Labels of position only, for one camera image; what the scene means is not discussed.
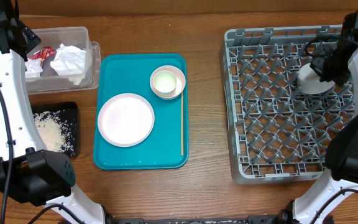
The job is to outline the pink plate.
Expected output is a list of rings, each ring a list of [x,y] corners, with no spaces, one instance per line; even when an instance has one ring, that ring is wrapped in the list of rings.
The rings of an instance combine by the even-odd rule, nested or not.
[[[110,144],[131,147],[144,141],[155,122],[151,104],[142,96],[122,93],[110,98],[99,111],[98,130]]]

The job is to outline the pile of rice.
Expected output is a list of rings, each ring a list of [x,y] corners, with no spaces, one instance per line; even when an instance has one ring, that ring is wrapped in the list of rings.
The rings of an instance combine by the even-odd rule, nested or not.
[[[66,152],[73,150],[73,145],[70,142],[71,129],[62,116],[63,110],[34,113],[35,125],[49,151]]]

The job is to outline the grey bowl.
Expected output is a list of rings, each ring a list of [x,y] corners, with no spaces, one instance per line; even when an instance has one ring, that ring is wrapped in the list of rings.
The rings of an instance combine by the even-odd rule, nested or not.
[[[307,63],[299,69],[296,85],[300,87],[302,93],[313,95],[330,90],[335,83],[321,82],[318,74],[310,67],[310,63]]]

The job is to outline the red wrapper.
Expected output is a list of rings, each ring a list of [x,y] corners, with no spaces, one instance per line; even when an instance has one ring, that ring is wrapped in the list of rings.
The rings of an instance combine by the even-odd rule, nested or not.
[[[43,47],[40,51],[38,51],[37,53],[33,54],[30,59],[32,60],[36,60],[41,58],[42,60],[45,60],[47,58],[49,58],[50,56],[52,56],[55,53],[54,49],[52,49],[49,46]]]

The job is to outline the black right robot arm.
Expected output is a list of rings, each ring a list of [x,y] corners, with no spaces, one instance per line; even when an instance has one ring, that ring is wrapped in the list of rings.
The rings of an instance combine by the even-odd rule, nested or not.
[[[332,223],[329,213],[353,193],[358,194],[358,30],[348,34],[321,35],[313,44],[336,40],[337,48],[312,54],[312,61],[299,71],[322,85],[342,86],[353,81],[355,116],[336,134],[326,150],[326,168],[309,190],[292,200],[273,220],[274,223]]]

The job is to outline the white napkin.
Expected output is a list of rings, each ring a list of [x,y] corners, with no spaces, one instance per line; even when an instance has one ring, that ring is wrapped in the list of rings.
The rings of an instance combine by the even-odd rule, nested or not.
[[[69,81],[78,86],[85,77],[86,50],[73,45],[60,44],[50,66],[59,76],[68,76]]]

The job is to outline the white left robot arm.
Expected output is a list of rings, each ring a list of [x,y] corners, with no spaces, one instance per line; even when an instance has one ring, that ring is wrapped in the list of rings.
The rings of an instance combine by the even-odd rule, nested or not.
[[[25,59],[39,42],[12,11],[0,10],[0,191],[3,200],[54,210],[70,223],[108,223],[104,207],[76,184],[68,156],[49,151],[35,125]]]

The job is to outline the small white tissue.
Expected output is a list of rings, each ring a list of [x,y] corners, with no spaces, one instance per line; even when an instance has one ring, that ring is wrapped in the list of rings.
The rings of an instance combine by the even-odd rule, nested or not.
[[[42,69],[42,62],[43,60],[41,58],[38,59],[30,59],[28,58],[25,62],[25,77],[26,78],[35,78],[39,77],[40,74],[43,72]]]

